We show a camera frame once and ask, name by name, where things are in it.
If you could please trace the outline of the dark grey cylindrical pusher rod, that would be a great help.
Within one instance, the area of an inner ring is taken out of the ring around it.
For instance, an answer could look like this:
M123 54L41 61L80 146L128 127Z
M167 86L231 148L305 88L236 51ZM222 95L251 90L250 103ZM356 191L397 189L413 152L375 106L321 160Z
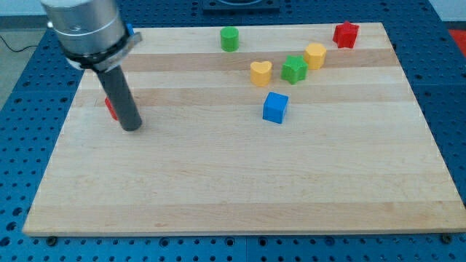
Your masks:
M142 119L121 67L100 72L98 78L122 129L137 130L142 125Z

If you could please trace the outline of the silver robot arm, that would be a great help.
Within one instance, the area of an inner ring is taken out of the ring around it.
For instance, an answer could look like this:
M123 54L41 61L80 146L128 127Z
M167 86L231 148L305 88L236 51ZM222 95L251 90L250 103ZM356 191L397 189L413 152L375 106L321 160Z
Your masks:
M142 119L121 64L142 35L123 21L115 0L41 0L41 5L67 61L94 71L122 129L137 130Z

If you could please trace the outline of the blue block behind arm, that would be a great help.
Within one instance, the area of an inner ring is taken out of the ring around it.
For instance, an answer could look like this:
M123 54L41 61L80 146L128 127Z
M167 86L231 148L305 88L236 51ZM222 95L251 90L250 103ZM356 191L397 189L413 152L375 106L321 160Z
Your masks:
M129 33L129 35L130 36L133 35L134 34L133 25L131 23L127 23L126 26L127 26L127 31Z

